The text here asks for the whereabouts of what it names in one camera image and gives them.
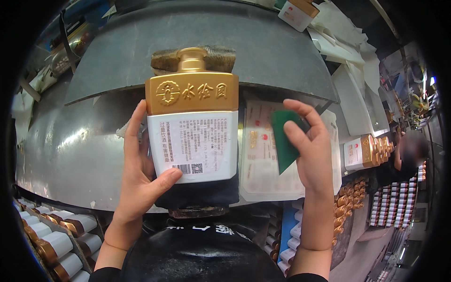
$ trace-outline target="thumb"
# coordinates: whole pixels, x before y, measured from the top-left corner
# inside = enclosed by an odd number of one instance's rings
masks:
[[[160,174],[150,183],[151,193],[155,200],[169,190],[181,177],[183,173],[178,168],[170,168]]]
[[[310,139],[305,135],[302,129],[292,120],[287,121],[283,125],[283,130],[288,137],[288,140],[293,144],[299,153],[306,152],[310,146]]]

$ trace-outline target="black shirt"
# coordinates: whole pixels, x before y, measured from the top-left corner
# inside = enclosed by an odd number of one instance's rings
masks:
[[[418,168],[414,163],[401,160],[401,170],[395,168],[395,153],[393,152],[387,162],[375,167],[377,182],[380,187],[390,185],[393,182],[409,181],[414,177]]]
[[[89,282],[118,282],[120,269],[105,267],[94,271],[89,278]],[[287,282],[327,282],[327,280],[317,274],[301,273],[291,276]]]

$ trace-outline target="hand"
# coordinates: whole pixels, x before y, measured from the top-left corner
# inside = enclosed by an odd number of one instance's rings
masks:
[[[154,166],[147,156],[148,136],[143,134],[142,144],[138,143],[138,131],[145,113],[146,101],[141,100],[130,118],[124,136],[124,172],[119,205],[115,211],[115,218],[124,222],[141,218],[182,176],[180,169],[171,168],[151,181]]]
[[[401,142],[402,137],[404,136],[405,132],[401,132],[400,134],[396,134],[395,136],[395,142],[396,145],[399,145]]]
[[[298,149],[296,160],[299,178],[306,190],[332,192],[331,140],[321,117],[312,106],[285,99],[285,108],[305,117],[312,128],[305,134],[293,121],[284,124],[288,140]]]

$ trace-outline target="sleeve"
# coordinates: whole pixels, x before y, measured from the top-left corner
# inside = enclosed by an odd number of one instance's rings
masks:
[[[301,273],[291,276],[287,282],[327,282],[327,280],[318,274]]]
[[[89,282],[117,282],[119,274],[119,268],[104,267],[94,271],[89,277]]]

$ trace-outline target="metal table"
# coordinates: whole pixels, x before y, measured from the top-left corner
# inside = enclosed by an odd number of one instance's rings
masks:
[[[329,72],[308,33],[255,5],[164,1],[110,20],[75,75],[64,74],[42,94],[18,151],[18,185],[55,201],[113,211],[124,161],[124,141],[116,130],[145,96],[152,52],[201,44],[236,49],[233,72],[240,76],[240,89],[258,89],[260,98],[335,103],[328,109],[337,116],[340,144],[356,138],[349,136]],[[234,205],[243,204],[248,203],[240,199]],[[154,206],[149,212],[165,211]]]
[[[35,105],[27,139],[18,150],[17,183],[55,201],[114,211],[124,162],[124,140],[116,136],[116,130],[129,120],[144,98],[144,89],[112,91],[98,101],[90,98],[64,106],[71,78],[70,72],[60,77]],[[340,143],[353,138],[340,105],[329,110],[337,116]],[[341,163],[343,172],[343,154]],[[240,199],[231,206],[244,204],[249,203]],[[149,212],[166,210],[154,206]]]
[[[83,56],[64,99],[69,105],[153,76],[153,52],[197,45],[236,50],[240,82],[301,92],[339,103],[326,65],[307,31],[277,11],[249,2],[173,0],[113,17]]]

